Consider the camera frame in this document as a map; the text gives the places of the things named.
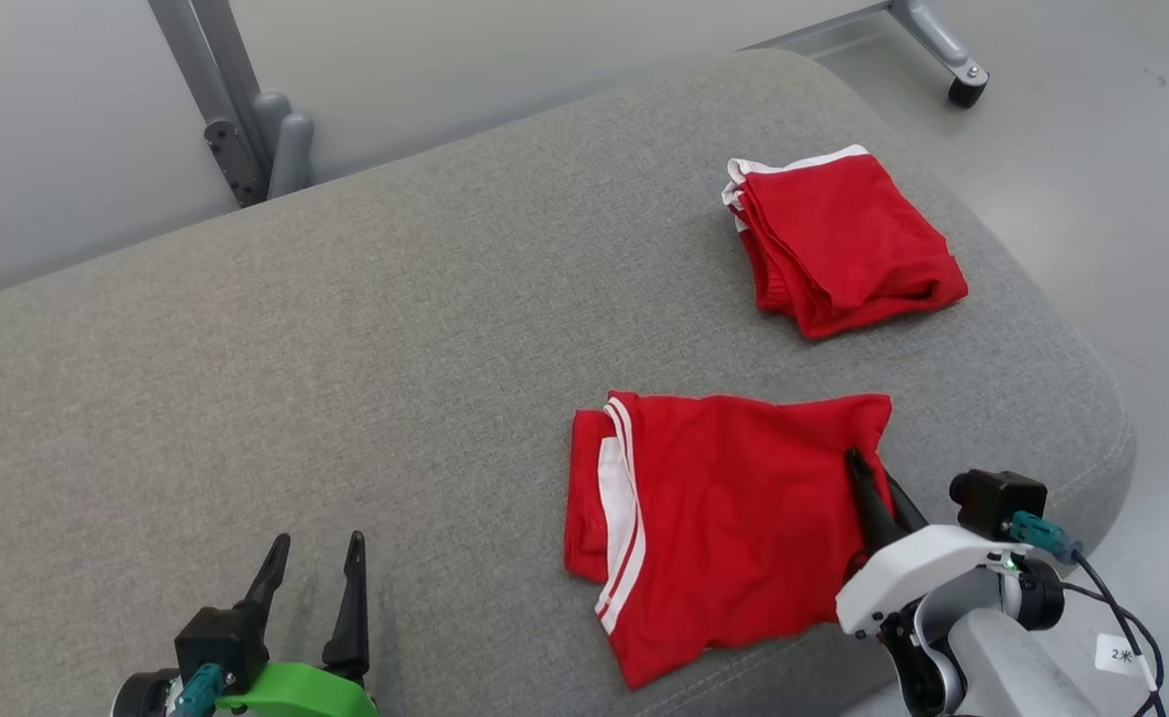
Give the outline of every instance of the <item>gray cushion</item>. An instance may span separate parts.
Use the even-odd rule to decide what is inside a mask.
[[[727,158],[862,143],[970,297],[811,344],[753,304]],[[83,207],[79,211],[92,211]],[[780,50],[599,96],[0,294],[0,713],[105,713],[292,532],[267,635],[317,662],[371,540],[386,713],[826,713],[888,677],[831,626],[629,691],[561,566],[572,412],[607,389],[894,399],[934,519],[1014,469],[1099,540],[1134,440],[1090,346],[851,94]]]

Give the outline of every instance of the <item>white wall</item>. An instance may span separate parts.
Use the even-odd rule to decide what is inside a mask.
[[[319,180],[871,0],[234,0]],[[0,0],[0,285],[234,209],[146,0]]]
[[[0,285],[234,209],[146,0],[0,0]]]

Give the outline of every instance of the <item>folded red cloth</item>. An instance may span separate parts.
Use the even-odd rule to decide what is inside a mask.
[[[863,146],[780,168],[731,159],[727,171],[722,200],[753,263],[756,304],[810,338],[970,291],[943,235]]]
[[[572,427],[565,560],[630,688],[694,661],[837,621],[864,544],[845,475],[857,448],[890,506],[877,442],[890,397],[773,406],[613,392]]]

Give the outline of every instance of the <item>teal connector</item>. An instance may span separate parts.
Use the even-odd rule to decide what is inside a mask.
[[[1014,522],[1009,526],[1009,537],[1017,542],[1025,542],[1031,547],[1044,550],[1064,566],[1075,566],[1075,551],[1085,552],[1082,542],[1072,539],[1063,528],[1054,526],[1045,518],[1031,516],[1025,510],[1018,510],[1014,513]]]
[[[221,674],[221,667],[206,662],[184,685],[173,717],[208,717],[214,711],[214,703],[224,691],[226,677]]]

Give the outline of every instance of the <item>caster wheel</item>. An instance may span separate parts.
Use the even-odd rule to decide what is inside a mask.
[[[959,78],[954,78],[952,87],[948,88],[948,99],[957,108],[968,110],[982,97],[982,90],[987,90],[987,82],[977,85],[968,85],[963,84]]]

